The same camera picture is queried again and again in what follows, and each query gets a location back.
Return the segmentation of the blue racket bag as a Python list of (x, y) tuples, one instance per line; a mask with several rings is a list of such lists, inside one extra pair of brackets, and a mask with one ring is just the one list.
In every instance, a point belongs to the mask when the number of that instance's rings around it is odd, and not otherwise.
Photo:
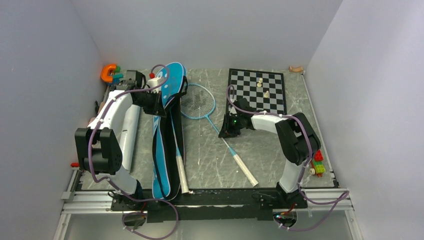
[(161, 103), (166, 116), (153, 116), (152, 195), (156, 199), (173, 200), (181, 188), (178, 162), (185, 161), (181, 98), (187, 93), (187, 70), (179, 62), (166, 65), (157, 77), (168, 78), (160, 87)]

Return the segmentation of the blue racket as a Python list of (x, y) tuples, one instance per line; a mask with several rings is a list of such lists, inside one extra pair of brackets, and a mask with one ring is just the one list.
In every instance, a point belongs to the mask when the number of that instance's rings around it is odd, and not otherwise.
[[(197, 83), (189, 83), (187, 85), (186, 95), (184, 95), (181, 99), (181, 113), (184, 117), (191, 120), (206, 119), (213, 129), (219, 134), (220, 131), (210, 118), (210, 115), (214, 112), (216, 105), (215, 97), (207, 88)], [(227, 146), (233, 159), (240, 167), (248, 181), (253, 187), (256, 187), (259, 184), (259, 181), (254, 177), (236, 151), (230, 147), (223, 138), (221, 140)]]
[(177, 168), (178, 168), (178, 174), (180, 179), (180, 185), (181, 185), (181, 193), (187, 194), (189, 193), (189, 187), (187, 183), (186, 173), (185, 173), (185, 167), (184, 167), (184, 161), (183, 157), (181, 155), (178, 142), (177, 142), (177, 134), (175, 132), (175, 126), (172, 126), (173, 135), (174, 135), (174, 142), (175, 142), (175, 151), (176, 151), (176, 162), (177, 162)]

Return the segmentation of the white shuttlecock tube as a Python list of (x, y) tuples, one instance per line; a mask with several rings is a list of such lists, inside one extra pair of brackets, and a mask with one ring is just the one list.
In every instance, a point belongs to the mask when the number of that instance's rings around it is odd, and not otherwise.
[(119, 139), (119, 146), (122, 151), (122, 166), (131, 171), (133, 153), (135, 147), (137, 127), (140, 118), (140, 107), (132, 105), (125, 113), (122, 130)]

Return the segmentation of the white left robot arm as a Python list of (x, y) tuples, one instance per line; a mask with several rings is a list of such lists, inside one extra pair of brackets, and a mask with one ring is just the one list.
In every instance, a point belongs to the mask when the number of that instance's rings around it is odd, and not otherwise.
[(137, 70), (128, 70), (128, 79), (112, 86), (109, 97), (99, 115), (86, 128), (75, 132), (79, 166), (91, 173), (96, 183), (107, 180), (124, 204), (131, 210), (144, 203), (141, 184), (123, 167), (123, 151), (115, 135), (117, 117), (124, 117), (131, 106), (139, 106), (148, 115), (166, 117), (161, 86), (167, 82), (169, 69), (164, 66), (157, 74), (150, 72), (150, 79)]

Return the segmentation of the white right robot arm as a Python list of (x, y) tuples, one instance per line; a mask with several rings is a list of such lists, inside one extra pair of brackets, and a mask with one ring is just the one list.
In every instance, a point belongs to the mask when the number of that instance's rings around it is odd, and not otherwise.
[(235, 138), (241, 134), (241, 129), (276, 134), (286, 162), (278, 183), (282, 190), (275, 194), (275, 200), (280, 207), (289, 207), (295, 201), (293, 192), (301, 185), (300, 175), (305, 172), (307, 161), (322, 146), (318, 135), (302, 112), (282, 115), (259, 111), (251, 107), (246, 98), (235, 100), (231, 106), (235, 112), (225, 114), (218, 137)]

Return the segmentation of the teal blue toy blocks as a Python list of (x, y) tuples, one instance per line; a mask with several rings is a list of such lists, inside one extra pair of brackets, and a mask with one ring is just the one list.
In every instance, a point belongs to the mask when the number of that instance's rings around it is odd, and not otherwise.
[(121, 67), (118, 65), (110, 73), (112, 76), (111, 85), (118, 84), (121, 81), (121, 79), (124, 77), (124, 75), (121, 73)]

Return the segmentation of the black white chessboard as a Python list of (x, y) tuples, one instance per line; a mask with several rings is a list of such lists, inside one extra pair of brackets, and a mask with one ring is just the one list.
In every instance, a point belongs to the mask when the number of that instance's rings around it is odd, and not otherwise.
[[(257, 87), (259, 78), (263, 78), (262, 87)], [(287, 103), (284, 75), (277, 72), (230, 68), (228, 85), (231, 101), (246, 99), (249, 106), (256, 110), (286, 115)], [(269, 98), (264, 93), (269, 91)]]

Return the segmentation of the white chess piece upper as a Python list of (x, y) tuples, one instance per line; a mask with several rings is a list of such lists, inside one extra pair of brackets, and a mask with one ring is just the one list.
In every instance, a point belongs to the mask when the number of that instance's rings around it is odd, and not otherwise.
[(258, 79), (258, 82), (257, 82), (256, 86), (257, 86), (258, 88), (261, 88), (261, 87), (263, 86), (263, 78), (259, 78), (259, 79)]

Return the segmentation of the orange horseshoe magnet toy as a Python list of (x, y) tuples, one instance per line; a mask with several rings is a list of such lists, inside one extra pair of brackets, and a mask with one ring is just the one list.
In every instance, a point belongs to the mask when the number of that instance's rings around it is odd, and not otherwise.
[(105, 83), (112, 83), (114, 78), (113, 75), (115, 74), (115, 70), (118, 68), (118, 65), (115, 63), (107, 64), (103, 67), (100, 78)]

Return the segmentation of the wooden arch block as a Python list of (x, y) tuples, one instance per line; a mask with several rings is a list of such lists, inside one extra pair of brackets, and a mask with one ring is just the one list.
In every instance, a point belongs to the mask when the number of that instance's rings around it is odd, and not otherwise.
[(288, 70), (291, 73), (301, 73), (302, 74), (304, 72), (303, 66), (298, 66), (298, 67), (289, 66)]

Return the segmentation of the colourful brick toy train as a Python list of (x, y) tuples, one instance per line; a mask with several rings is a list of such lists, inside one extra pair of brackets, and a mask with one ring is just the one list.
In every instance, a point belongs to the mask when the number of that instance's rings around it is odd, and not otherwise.
[(322, 155), (322, 152), (318, 150), (315, 153), (313, 159), (310, 161), (309, 173), (311, 175), (317, 176), (318, 178), (321, 178), (323, 174), (326, 172), (323, 161), (324, 161), (324, 157)]

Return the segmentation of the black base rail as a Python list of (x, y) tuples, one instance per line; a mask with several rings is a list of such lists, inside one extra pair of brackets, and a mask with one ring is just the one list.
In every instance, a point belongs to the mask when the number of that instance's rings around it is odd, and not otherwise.
[(134, 202), (109, 191), (113, 212), (144, 212), (148, 223), (164, 221), (257, 219), (271, 221), (274, 215), (306, 209), (307, 201), (295, 191), (273, 188), (200, 188), (178, 194), (170, 205), (153, 200)]

